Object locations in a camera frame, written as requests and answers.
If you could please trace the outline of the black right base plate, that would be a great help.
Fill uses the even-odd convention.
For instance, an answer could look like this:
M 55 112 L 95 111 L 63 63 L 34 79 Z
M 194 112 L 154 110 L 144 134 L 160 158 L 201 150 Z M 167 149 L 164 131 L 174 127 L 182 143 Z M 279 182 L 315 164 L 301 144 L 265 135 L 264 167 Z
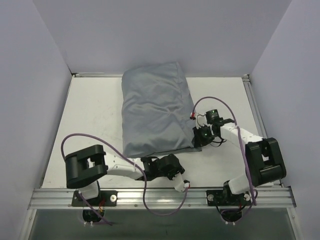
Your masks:
M 207 205 L 208 206 L 218 206 L 218 207 L 240 207 L 249 206 L 251 198 L 245 197 L 244 193 L 232 194 L 227 193 L 226 190 L 222 189 L 210 189 L 206 191 Z

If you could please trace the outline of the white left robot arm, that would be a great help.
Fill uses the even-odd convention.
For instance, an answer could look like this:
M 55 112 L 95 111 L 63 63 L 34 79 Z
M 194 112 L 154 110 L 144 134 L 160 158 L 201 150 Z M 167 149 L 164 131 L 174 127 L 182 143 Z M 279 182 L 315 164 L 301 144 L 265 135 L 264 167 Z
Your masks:
M 106 153 L 100 144 L 72 152 L 65 157 L 66 187 L 78 189 L 90 206 L 101 201 L 98 180 L 105 175 L 130 178 L 135 181 L 153 181 L 168 178 L 176 191 L 185 192 L 190 182 L 183 179 L 185 169 L 179 159 L 169 154 L 162 158 L 130 158 L 128 161 Z

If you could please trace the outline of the aluminium rail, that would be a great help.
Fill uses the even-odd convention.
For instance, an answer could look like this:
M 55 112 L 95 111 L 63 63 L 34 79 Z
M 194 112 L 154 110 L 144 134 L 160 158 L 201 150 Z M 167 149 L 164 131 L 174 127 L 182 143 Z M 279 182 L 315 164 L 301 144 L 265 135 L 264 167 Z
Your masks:
M 104 209 L 112 210 L 143 210 L 143 190 L 140 188 L 118 188 L 116 206 L 105 206 Z M 272 187 L 259 187 L 255 209 L 268 208 L 294 208 L 296 203 L 292 190 L 288 187 L 275 185 Z M 153 210 L 174 210 L 182 202 L 183 193 L 172 188 L 148 189 L 145 202 Z M 40 188 L 32 193 L 28 205 L 29 210 L 71 210 L 73 192 L 66 188 Z M 208 209 L 207 194 L 205 188 L 191 188 L 188 190 L 183 209 Z
M 284 170 L 280 148 L 276 146 L 276 140 L 267 135 L 249 76 L 244 76 L 242 82 L 258 136 L 257 140 L 245 144 L 245 155 L 248 159 L 252 183 L 259 188 L 264 188 L 271 184 L 281 188 L 283 186 L 281 180 L 276 178 L 283 177 L 286 171 Z

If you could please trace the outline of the aluminium right side rail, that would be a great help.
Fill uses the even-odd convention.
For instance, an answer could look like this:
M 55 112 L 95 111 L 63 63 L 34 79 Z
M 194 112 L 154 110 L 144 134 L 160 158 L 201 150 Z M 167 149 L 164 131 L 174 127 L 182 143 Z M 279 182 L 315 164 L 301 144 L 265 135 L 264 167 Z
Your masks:
M 281 180 L 276 178 L 283 177 L 286 171 L 284 170 L 280 148 L 276 146 L 276 140 L 267 135 L 249 76 L 244 76 L 242 82 L 258 136 L 257 140 L 245 144 L 245 155 L 248 159 L 252 183 L 259 188 L 264 188 L 271 184 L 281 188 L 283 186 Z

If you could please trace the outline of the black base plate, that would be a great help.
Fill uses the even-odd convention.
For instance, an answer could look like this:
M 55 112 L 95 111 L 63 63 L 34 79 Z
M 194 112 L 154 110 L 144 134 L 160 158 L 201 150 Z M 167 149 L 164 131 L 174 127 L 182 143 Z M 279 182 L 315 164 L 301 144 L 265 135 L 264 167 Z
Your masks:
M 208 206 L 218 206 L 218 207 L 240 207 L 249 206 L 251 198 L 245 197 L 244 193 L 232 194 L 227 193 L 226 190 L 222 189 L 210 189 L 206 191 L 207 205 Z
M 116 190 L 101 190 L 99 195 L 86 201 L 93 207 L 115 207 L 117 205 L 118 192 Z M 86 203 L 79 196 L 77 191 L 73 192 L 71 201 L 72 207 L 86 207 Z

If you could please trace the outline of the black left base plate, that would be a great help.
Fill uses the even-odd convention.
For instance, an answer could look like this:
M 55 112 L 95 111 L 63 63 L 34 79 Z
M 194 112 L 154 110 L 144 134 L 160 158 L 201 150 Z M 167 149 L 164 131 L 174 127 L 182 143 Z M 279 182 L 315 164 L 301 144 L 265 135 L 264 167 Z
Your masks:
M 93 207 L 115 207 L 117 205 L 118 192 L 116 190 L 101 190 L 99 195 L 86 201 Z M 77 191 L 73 192 L 71 201 L 72 207 L 86 207 L 86 203 L 79 196 Z

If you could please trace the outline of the grey pillowcase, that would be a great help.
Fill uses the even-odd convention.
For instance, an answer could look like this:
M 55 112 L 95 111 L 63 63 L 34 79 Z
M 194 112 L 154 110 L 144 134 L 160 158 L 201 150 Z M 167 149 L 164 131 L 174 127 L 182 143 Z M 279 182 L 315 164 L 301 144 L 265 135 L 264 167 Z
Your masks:
M 127 70 L 123 94 L 122 148 L 129 158 L 197 152 L 194 102 L 178 62 Z

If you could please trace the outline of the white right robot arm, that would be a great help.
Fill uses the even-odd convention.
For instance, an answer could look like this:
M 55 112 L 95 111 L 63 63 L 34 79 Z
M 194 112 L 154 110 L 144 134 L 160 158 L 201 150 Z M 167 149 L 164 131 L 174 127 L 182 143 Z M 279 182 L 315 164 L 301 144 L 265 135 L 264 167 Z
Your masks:
M 193 112 L 190 119 L 196 121 L 193 128 L 195 148 L 210 145 L 219 138 L 217 144 L 230 142 L 240 149 L 244 157 L 244 173 L 223 184 L 221 197 L 226 204 L 232 205 L 240 195 L 251 193 L 255 187 L 287 176 L 282 152 L 275 138 L 264 138 L 238 127 L 233 119 L 220 117 L 216 109 L 204 115 Z

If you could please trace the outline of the aluminium front rail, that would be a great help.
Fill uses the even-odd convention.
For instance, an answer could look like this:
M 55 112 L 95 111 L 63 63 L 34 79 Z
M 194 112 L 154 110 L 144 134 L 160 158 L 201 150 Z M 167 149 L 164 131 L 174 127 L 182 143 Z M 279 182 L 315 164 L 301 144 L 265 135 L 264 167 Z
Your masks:
M 143 190 L 140 188 L 118 188 L 116 206 L 105 206 L 104 209 L 112 210 L 143 210 Z M 259 187 L 255 209 L 268 208 L 294 208 L 296 203 L 292 190 L 288 187 L 275 185 L 272 187 Z M 182 202 L 183 193 L 172 188 L 148 189 L 145 202 L 153 210 L 174 210 Z M 73 192 L 66 188 L 40 188 L 32 193 L 28 205 L 29 210 L 71 210 Z M 183 209 L 208 209 L 207 194 L 205 188 L 191 188 L 188 190 Z

